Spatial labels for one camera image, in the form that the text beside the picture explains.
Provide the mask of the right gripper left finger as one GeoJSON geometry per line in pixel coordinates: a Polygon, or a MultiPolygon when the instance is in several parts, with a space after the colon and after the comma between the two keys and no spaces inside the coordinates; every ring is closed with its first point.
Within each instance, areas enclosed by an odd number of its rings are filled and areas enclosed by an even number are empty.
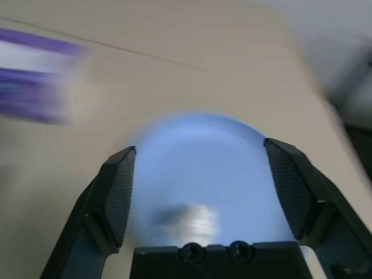
{"type": "Polygon", "coordinates": [[[41,278],[101,278],[120,251],[130,212],[134,146],[110,156],[78,197],[41,278]]]}

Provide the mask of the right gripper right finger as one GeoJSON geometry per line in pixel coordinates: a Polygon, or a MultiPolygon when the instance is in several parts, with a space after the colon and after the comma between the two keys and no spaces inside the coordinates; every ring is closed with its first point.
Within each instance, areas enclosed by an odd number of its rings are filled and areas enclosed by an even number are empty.
{"type": "Polygon", "coordinates": [[[295,146],[266,138],[264,147],[299,245],[315,252],[327,278],[371,278],[371,232],[337,186],[295,146]]]}

